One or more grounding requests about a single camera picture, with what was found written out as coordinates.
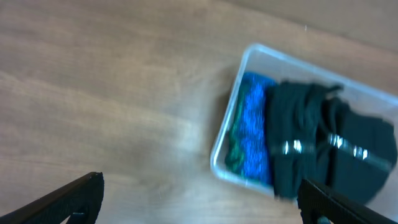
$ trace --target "black cloth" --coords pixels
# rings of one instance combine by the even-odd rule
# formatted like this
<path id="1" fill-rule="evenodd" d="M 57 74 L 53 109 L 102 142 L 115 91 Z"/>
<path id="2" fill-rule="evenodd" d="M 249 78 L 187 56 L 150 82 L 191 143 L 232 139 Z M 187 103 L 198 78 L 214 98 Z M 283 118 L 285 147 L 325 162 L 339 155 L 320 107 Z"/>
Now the black cloth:
<path id="1" fill-rule="evenodd" d="M 315 153 L 283 154 L 286 141 L 299 140 L 303 147 L 315 147 L 322 102 L 338 86 L 282 82 L 267 90 L 267 146 L 271 154 L 274 193 L 284 198 L 297 196 L 303 178 L 315 178 Z"/>
<path id="2" fill-rule="evenodd" d="M 323 117 L 330 131 L 348 140 L 351 144 L 367 149 L 370 155 L 397 163 L 397 148 L 394 128 L 381 118 L 359 115 L 339 99 L 327 101 Z M 361 159 L 333 148 L 329 153 L 330 164 L 325 156 L 318 156 L 318 170 L 328 167 L 325 183 L 349 199 L 365 204 L 370 201 L 386 182 L 389 173 Z"/>

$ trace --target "wooden table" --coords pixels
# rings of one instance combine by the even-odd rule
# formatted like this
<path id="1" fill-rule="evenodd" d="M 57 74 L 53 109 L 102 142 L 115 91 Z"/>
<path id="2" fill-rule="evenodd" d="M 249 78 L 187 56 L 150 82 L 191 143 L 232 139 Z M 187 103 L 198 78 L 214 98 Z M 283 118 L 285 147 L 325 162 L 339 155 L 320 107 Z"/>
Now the wooden table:
<path id="1" fill-rule="evenodd" d="M 393 94 L 398 55 L 391 38 L 238 3 L 0 0 L 0 214 L 101 171 L 98 223 L 301 223 L 293 205 L 210 171 L 244 48 L 261 42 Z M 389 190 L 370 207 L 398 218 Z"/>

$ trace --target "blue fabric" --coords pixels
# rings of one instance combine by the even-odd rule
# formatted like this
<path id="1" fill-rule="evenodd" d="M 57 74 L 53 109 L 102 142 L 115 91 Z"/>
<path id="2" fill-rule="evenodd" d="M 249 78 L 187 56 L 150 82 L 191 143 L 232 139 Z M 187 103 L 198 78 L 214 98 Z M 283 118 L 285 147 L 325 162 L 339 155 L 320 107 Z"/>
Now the blue fabric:
<path id="1" fill-rule="evenodd" d="M 253 72 L 243 75 L 233 125 L 229 132 L 227 167 L 244 178 L 272 184 L 266 144 L 266 90 L 275 81 Z"/>

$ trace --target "transparent storage box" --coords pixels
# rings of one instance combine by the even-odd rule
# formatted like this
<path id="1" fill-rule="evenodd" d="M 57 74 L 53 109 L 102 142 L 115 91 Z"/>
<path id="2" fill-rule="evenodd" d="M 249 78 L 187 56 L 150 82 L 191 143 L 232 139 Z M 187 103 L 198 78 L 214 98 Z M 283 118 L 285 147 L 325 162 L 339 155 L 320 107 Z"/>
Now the transparent storage box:
<path id="1" fill-rule="evenodd" d="M 228 107 L 216 138 L 211 153 L 211 169 L 214 174 L 231 183 L 241 185 L 245 188 L 256 190 L 266 195 L 274 196 L 272 186 L 262 185 L 259 182 L 250 181 L 230 172 L 224 163 L 226 153 L 228 152 L 228 131 L 232 125 L 236 99 L 241 84 L 242 76 L 245 72 L 256 72 L 274 79 L 277 82 L 282 80 L 292 80 L 297 82 L 316 82 L 324 85 L 339 83 L 344 86 L 344 90 L 339 93 L 339 97 L 348 101 L 353 110 L 357 113 L 374 115 L 382 117 L 397 127 L 398 122 L 398 98 L 396 96 L 384 93 L 370 86 L 350 80 L 337 75 L 323 68 L 314 66 L 310 63 L 301 61 L 282 52 L 270 49 L 261 44 L 250 45 L 243 54 L 241 66 L 233 84 L 233 89 L 229 98 Z M 394 186 L 391 187 L 391 193 L 394 193 L 392 205 L 397 208 L 397 194 Z M 390 218 L 396 219 L 394 214 L 381 212 Z"/>

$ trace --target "folded clothing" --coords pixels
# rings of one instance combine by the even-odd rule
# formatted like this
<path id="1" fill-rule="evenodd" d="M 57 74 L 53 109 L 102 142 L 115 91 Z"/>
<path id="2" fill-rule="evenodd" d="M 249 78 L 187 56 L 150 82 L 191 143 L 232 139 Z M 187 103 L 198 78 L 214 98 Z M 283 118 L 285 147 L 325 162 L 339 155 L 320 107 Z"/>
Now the folded clothing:
<path id="1" fill-rule="evenodd" d="M 329 93 L 339 89 L 339 86 L 328 88 L 291 82 L 268 89 L 267 146 L 276 196 L 294 198 L 302 179 L 316 177 L 314 148 L 322 102 Z"/>
<path id="2" fill-rule="evenodd" d="M 246 72 L 239 87 L 225 164 L 244 178 L 272 184 L 265 134 L 266 90 L 275 81 Z"/>
<path id="3" fill-rule="evenodd" d="M 394 128 L 381 118 L 359 115 L 347 110 L 349 106 L 345 103 L 332 101 L 338 105 L 335 107 L 337 110 L 329 113 L 332 122 L 335 122 L 333 134 L 354 147 L 350 152 L 336 148 L 330 152 L 331 164 L 326 184 L 349 199 L 365 204 L 376 195 L 389 176 L 388 169 L 367 161 L 377 157 L 384 163 L 381 165 L 392 167 L 397 163 Z"/>

